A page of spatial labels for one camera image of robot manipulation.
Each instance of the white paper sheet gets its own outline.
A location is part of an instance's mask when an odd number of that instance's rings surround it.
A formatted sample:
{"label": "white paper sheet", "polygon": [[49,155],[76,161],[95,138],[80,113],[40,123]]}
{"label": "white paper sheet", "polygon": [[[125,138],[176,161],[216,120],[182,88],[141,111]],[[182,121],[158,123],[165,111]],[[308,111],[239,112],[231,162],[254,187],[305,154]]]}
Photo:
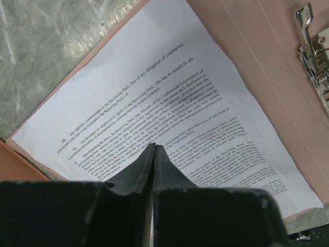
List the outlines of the white paper sheet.
{"label": "white paper sheet", "polygon": [[105,181],[151,142],[201,187],[322,207],[232,62],[183,0],[152,0],[13,137],[69,180]]}

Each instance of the metal clip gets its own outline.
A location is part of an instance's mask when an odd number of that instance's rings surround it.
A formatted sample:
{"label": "metal clip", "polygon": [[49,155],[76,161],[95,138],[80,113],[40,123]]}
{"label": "metal clip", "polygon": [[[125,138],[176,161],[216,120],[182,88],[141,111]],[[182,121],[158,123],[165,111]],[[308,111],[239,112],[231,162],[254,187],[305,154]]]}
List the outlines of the metal clip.
{"label": "metal clip", "polygon": [[295,12],[295,20],[302,44],[297,54],[329,115],[329,28],[310,37],[308,28],[313,20],[311,3]]}

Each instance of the gray surface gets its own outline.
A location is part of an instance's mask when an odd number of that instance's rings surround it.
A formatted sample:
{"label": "gray surface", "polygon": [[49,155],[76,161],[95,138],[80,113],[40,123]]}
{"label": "gray surface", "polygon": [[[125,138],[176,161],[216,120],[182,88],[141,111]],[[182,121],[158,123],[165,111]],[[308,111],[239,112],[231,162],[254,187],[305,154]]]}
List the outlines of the gray surface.
{"label": "gray surface", "polygon": [[[7,139],[138,1],[0,0],[0,138]],[[328,215],[329,204],[287,221],[286,228],[294,233],[323,225]]]}

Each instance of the lever arch mechanism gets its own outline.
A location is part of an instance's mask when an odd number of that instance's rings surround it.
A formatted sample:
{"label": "lever arch mechanism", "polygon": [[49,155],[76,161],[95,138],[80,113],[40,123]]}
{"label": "lever arch mechanism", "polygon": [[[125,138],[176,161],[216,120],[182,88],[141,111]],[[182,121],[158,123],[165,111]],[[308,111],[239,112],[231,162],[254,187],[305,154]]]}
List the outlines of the lever arch mechanism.
{"label": "lever arch mechanism", "polygon": [[308,28],[313,18],[311,3],[295,12],[301,41],[297,54],[329,115],[329,28],[310,37]]}

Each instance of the orange-brown object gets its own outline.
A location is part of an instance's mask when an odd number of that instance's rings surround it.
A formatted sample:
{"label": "orange-brown object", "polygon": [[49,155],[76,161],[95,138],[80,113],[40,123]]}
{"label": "orange-brown object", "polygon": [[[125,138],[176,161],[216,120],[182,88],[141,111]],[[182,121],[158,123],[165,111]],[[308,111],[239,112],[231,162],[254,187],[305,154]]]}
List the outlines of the orange-brown object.
{"label": "orange-brown object", "polygon": [[3,180],[49,181],[50,179],[0,140],[0,181]]}

